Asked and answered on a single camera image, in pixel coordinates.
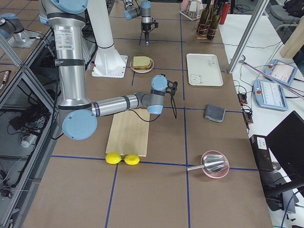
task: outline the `light blue joint cap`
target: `light blue joint cap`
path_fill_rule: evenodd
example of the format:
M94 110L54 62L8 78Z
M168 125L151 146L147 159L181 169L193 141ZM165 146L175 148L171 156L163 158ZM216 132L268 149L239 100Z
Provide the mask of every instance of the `light blue joint cap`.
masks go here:
M51 2L66 13L79 14L86 10L88 0L51 0Z
M164 75L156 75L151 81L152 88L157 91L162 91L168 87L168 81Z
M74 140L90 137L97 128L97 118L87 109L71 112L62 123L63 133Z
M126 18L126 20L131 20L131 19L132 19L132 17L131 17L131 15L130 15L129 11L125 11L125 12L124 12L124 17Z
M1 15L2 18L7 19L7 20L13 20L13 19L18 19L17 15L14 13L4 13Z
M162 113L162 108L163 108L162 105L156 104L156 105L150 105L150 106L148 106L147 110L151 114L160 115Z
M1 29L0 29L0 34L3 36L4 39L8 39L10 37L9 33Z
M151 8L151 2L149 2L149 1L142 1L141 8L143 8L143 9L150 9Z
M40 15L39 15L39 17L40 17L41 24L44 24L46 26L51 26L51 24L49 23L48 19L46 19L46 18L44 18L44 17L42 17Z

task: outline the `black monitor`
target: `black monitor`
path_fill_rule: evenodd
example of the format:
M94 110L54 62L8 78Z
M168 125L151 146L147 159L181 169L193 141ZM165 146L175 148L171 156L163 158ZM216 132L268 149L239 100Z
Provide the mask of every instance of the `black monitor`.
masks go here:
M304 120L292 111L269 133L266 143L291 182L265 192L265 195L298 188L304 196Z

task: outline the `toast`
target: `toast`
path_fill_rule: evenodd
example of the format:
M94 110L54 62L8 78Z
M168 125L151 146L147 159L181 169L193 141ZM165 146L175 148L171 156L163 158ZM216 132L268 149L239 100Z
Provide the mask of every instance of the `toast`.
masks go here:
M134 56L133 69L135 70L149 70L152 67L152 61L147 56Z

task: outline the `wooden cutting board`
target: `wooden cutting board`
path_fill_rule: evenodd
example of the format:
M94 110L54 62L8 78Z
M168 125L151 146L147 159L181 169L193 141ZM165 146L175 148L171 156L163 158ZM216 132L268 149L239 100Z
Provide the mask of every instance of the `wooden cutting board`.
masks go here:
M135 112L144 120L150 120L146 109ZM134 112L115 114L105 153L117 152L120 155L137 154L147 156L149 122L141 120Z

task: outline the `pink bowl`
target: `pink bowl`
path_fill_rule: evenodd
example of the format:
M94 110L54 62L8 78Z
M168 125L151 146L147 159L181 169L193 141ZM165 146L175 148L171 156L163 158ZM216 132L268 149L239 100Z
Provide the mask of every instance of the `pink bowl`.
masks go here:
M201 157L201 160L200 160L200 163L201 163L201 164L202 164L203 161L204 161L204 157L205 157L206 155L209 155L209 154L220 154L220 155L223 155L221 152L218 152L218 151L207 151L207 152L204 153L203 156ZM223 158L224 158L225 164L227 165L227 168L226 168L226 169L224 169L224 170L222 170L222 171L220 171L220 172L210 173L210 172L208 172L207 170L205 170L204 168L202 168L202 169L203 169L203 172L204 172L207 176L209 176L209 177L211 177L211 178L223 178L223 177L225 177L225 176L228 174L228 172L229 172L229 167L230 167L230 166L229 166L228 159L225 157L225 155L223 155Z

